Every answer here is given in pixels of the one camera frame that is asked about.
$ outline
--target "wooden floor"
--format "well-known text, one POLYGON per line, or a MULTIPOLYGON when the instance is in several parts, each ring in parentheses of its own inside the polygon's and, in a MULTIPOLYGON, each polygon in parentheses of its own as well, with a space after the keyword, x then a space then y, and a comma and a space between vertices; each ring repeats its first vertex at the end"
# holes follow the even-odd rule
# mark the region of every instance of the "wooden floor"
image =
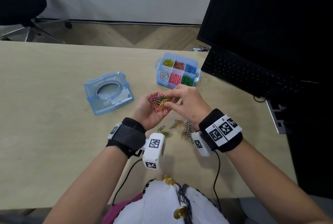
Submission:
MULTIPOLYGON (((207 46, 197 40, 199 27, 171 27, 160 25, 73 23, 72 29, 62 24, 43 24, 43 28, 67 44, 113 46, 144 49, 190 50, 207 46)), ((6 31, 15 27, 6 27, 6 31)), ((22 41, 23 36, 11 37, 22 41)), ((34 42, 57 43, 45 36, 36 36, 34 42)))

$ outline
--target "office chair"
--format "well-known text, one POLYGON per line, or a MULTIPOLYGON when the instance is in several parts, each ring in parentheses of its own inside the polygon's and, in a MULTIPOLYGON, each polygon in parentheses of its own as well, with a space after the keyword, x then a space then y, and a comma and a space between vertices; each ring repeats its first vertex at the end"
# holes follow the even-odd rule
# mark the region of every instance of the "office chair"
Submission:
MULTIPOLYGON (((44 33, 64 44, 64 41, 41 29, 38 25, 44 21, 37 19, 37 16, 45 10, 46 6, 46 0, 0 0, 0 25, 21 24, 23 26, 3 34, 1 40, 10 41, 10 36, 26 33, 25 42, 32 42, 36 34, 44 33)), ((66 28, 73 27, 68 20, 47 21, 47 23, 58 22, 64 23, 66 28)))

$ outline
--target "table surface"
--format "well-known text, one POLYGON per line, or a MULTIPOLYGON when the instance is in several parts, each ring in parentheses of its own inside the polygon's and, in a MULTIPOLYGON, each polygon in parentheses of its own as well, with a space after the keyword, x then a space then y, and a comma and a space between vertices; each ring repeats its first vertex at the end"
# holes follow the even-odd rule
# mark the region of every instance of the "table surface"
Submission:
MULTIPOLYGON (((52 207, 105 147, 110 130, 132 113, 139 98, 157 89, 167 91, 156 84, 157 58, 171 52, 193 58, 201 67, 207 55, 10 41, 0 41, 0 48, 0 209, 52 207), (135 101, 95 116, 83 84, 117 71, 126 75, 135 101)), ((229 114, 243 128, 244 138, 296 181, 286 136, 276 132, 265 103, 206 73, 198 90, 212 108, 229 114)), ((172 111, 147 136, 161 125, 169 127, 175 119, 183 118, 172 111)), ((217 157, 200 156, 189 139, 180 138, 180 128, 173 131, 166 138, 161 170, 148 170, 138 163, 116 202, 130 199, 149 179, 161 179, 166 173, 215 198, 217 157)), ((253 196, 227 157, 219 155, 218 196, 253 196)), ((137 159, 127 162, 116 189, 137 159)))

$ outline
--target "black monitor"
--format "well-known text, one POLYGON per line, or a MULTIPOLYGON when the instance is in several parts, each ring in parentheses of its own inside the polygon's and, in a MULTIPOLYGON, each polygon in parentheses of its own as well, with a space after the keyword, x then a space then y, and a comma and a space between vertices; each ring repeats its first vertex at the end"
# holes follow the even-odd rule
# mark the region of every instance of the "black monitor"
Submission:
POLYGON ((284 76, 327 79, 332 0, 210 0, 198 40, 284 76))

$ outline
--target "person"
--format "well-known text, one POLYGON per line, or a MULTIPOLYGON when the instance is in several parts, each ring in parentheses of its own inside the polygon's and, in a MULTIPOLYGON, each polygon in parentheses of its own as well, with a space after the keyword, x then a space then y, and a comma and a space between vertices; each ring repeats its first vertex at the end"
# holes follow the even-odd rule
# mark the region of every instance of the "person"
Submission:
MULTIPOLYGON (((149 102, 157 94, 154 92, 142 97, 134 113, 127 119, 138 123, 145 131, 157 126, 167 116, 156 113, 149 102)), ((165 103, 168 111, 174 110, 196 124, 200 125, 213 113, 195 87, 180 84, 164 95, 171 99, 165 103)), ((240 139, 225 154, 255 197, 278 223, 332 223, 296 183, 245 139, 240 139)), ((96 223, 110 200, 128 158, 116 145, 111 144, 103 149, 62 195, 44 224, 96 223)), ((136 199, 128 201, 110 223, 228 223, 218 209, 195 189, 189 189, 187 191, 191 192, 182 195, 191 203, 190 213, 187 214, 191 214, 191 218, 175 219, 170 213, 181 202, 175 193, 179 189, 184 192, 184 188, 179 188, 177 184, 170 186, 159 180, 151 183, 136 199)))

